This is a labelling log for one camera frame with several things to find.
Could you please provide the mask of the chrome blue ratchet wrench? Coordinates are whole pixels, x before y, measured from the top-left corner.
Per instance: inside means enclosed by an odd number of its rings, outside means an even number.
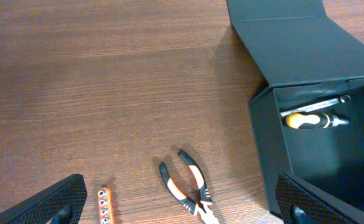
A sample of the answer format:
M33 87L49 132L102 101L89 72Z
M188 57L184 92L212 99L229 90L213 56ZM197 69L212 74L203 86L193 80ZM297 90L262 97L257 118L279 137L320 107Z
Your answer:
M309 104L309 105L305 105L305 106L301 106L298 108L294 108L291 110L287 110L287 111L282 111L280 112L280 116L282 118L285 118L286 116L293 114L293 113L298 113L298 112L311 112L311 111L316 111L322 108L327 108L329 106L333 106L333 105L337 105L340 103L347 103L351 100L350 95L340 95L336 98L331 98L328 100L324 100L324 101L320 101L320 102L316 102L313 104Z

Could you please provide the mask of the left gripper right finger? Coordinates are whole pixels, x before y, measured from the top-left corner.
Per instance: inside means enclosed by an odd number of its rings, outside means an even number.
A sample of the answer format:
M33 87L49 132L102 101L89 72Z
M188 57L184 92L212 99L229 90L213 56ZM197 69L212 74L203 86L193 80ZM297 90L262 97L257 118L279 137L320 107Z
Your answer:
M364 223L364 212L289 173L276 184L276 201L284 223Z

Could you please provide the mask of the yellow black stubby screwdriver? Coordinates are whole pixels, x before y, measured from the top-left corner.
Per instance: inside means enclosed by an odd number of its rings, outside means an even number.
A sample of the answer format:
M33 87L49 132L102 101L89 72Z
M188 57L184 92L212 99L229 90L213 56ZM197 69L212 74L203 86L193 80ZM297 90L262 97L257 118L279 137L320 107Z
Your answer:
M327 129L346 126L348 119L325 113L293 113L286 116L286 125L293 129Z

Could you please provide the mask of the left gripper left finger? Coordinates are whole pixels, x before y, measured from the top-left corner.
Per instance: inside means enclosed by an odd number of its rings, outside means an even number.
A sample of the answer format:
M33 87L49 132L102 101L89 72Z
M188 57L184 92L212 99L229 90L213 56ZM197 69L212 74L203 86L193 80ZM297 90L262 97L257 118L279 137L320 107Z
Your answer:
M78 223L87 190L81 174L72 174L0 213L0 223Z

